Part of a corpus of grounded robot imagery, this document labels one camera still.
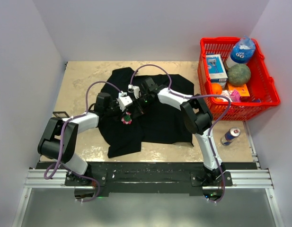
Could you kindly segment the red plastic basket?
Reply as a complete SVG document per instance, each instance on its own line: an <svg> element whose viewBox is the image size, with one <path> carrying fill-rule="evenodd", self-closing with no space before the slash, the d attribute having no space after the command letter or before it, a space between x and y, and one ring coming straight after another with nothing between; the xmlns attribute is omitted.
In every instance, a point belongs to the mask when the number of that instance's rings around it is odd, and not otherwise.
<svg viewBox="0 0 292 227"><path fill-rule="evenodd" d="M204 37L200 40L200 56L198 64L198 79L202 95L212 93L209 71L205 56L208 53L219 54L225 60L239 37ZM256 39L252 39L256 49L247 66L251 71L251 79L247 83L250 96L243 102L234 102L222 118L223 121L247 121L259 115L270 107L278 106L280 98L274 85L274 79L269 75L265 65L265 56Z"/></svg>

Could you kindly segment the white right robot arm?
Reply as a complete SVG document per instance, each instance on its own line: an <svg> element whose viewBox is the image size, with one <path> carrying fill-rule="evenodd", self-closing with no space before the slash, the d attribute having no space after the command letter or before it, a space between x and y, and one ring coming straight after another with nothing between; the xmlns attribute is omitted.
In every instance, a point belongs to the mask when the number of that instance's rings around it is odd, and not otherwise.
<svg viewBox="0 0 292 227"><path fill-rule="evenodd" d="M128 92L132 93L138 101L143 99L146 103L150 96L162 104L167 104L181 111L187 130L196 137L201 149L206 182L215 186L221 181L222 186L225 187L225 167L212 135L213 116L203 96L199 94L185 95L165 85L158 86L151 78L143 81L142 88L144 93L140 91L138 86L129 84Z"/></svg>

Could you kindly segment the green round melon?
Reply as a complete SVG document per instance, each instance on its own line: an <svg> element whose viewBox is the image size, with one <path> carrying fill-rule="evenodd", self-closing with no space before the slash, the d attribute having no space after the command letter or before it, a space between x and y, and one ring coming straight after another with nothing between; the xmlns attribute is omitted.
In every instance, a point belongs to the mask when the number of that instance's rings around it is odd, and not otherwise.
<svg viewBox="0 0 292 227"><path fill-rule="evenodd" d="M236 87L242 86L251 78L250 68L245 64L236 64L228 70L228 82Z"/></svg>

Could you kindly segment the black garment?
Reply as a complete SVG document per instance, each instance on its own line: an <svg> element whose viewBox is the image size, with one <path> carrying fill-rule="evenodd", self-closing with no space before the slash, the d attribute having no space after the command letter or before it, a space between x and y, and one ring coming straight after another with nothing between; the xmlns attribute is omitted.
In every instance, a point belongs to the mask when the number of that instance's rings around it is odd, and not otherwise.
<svg viewBox="0 0 292 227"><path fill-rule="evenodd" d="M122 91L127 90L134 70L130 67L115 69L108 78ZM171 74L171 89L186 95L194 94L194 84L179 74ZM148 77L153 77L157 85L168 85L167 75L137 76L133 84L141 87L141 83ZM186 129L180 110L169 105L153 102L146 113L131 124L124 124L113 117L100 118L99 131L109 144L108 157L118 157L141 151L142 142L174 144L177 142L192 145L192 134Z"/></svg>

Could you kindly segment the blue silver drink can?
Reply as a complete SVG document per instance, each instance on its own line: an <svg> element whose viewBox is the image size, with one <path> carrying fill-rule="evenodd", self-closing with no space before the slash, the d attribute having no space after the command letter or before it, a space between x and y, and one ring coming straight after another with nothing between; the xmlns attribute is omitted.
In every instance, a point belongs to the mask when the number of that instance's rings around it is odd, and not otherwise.
<svg viewBox="0 0 292 227"><path fill-rule="evenodd" d="M232 127L221 137L220 142L222 145L228 146L239 136L240 129L238 127Z"/></svg>

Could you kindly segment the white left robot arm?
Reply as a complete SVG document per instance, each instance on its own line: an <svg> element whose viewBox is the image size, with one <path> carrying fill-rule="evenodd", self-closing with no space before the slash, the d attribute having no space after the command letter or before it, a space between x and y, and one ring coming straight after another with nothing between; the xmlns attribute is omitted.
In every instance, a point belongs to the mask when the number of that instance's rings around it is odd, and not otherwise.
<svg viewBox="0 0 292 227"><path fill-rule="evenodd" d="M119 92L113 99L108 93L99 93L92 108L86 105L86 110L77 116L65 118L52 117L37 146L37 152L55 161L44 172L44 179L52 179L60 166L68 171L68 177L74 178L81 185L98 185L93 178L90 164L75 154L78 134L97 128L102 118L120 116L126 113L132 99L126 92Z"/></svg>

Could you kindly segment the orange box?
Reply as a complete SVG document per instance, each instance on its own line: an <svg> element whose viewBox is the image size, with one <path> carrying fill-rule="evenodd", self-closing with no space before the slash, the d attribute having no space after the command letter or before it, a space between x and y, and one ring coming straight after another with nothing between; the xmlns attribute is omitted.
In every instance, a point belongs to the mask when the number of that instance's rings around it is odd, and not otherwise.
<svg viewBox="0 0 292 227"><path fill-rule="evenodd" d="M234 86L231 83L227 82L226 90L230 95L233 93L234 90L236 90L241 97L250 97L250 93L246 84L243 84L242 86Z"/></svg>

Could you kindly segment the pink small package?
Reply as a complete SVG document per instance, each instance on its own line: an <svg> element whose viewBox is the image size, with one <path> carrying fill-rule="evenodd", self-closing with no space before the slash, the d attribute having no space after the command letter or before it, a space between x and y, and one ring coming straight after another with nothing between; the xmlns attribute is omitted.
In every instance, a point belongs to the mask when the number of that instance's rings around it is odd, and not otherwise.
<svg viewBox="0 0 292 227"><path fill-rule="evenodd" d="M241 102L239 91L237 91L236 89L232 91L229 90L228 93L230 95L232 102Z"/></svg>

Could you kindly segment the blue white box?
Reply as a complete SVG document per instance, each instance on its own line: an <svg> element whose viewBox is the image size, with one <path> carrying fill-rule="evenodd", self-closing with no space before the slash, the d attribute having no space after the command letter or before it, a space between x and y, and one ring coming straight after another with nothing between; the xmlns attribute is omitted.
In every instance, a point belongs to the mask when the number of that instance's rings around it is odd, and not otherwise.
<svg viewBox="0 0 292 227"><path fill-rule="evenodd" d="M209 72L210 82L219 84L223 89L226 87L228 76L224 68L220 54L206 55L206 63Z"/></svg>

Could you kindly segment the orange fruit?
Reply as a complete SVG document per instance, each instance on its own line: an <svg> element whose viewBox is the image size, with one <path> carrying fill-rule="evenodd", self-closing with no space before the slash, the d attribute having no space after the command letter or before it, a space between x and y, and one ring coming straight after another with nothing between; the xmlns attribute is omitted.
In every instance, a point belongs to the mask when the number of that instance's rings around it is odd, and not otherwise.
<svg viewBox="0 0 292 227"><path fill-rule="evenodd" d="M212 94L214 94L214 95L221 95L222 94L223 89L222 89L220 84L212 83L211 87L212 87Z"/></svg>

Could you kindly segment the blue plastic bag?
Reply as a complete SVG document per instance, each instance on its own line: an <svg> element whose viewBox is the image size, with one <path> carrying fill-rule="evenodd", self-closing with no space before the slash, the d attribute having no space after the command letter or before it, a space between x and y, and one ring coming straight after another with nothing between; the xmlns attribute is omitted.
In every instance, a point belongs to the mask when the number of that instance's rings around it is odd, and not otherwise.
<svg viewBox="0 0 292 227"><path fill-rule="evenodd" d="M241 38L232 48L224 62L226 70L236 64L247 64L256 50L256 45L248 36Z"/></svg>

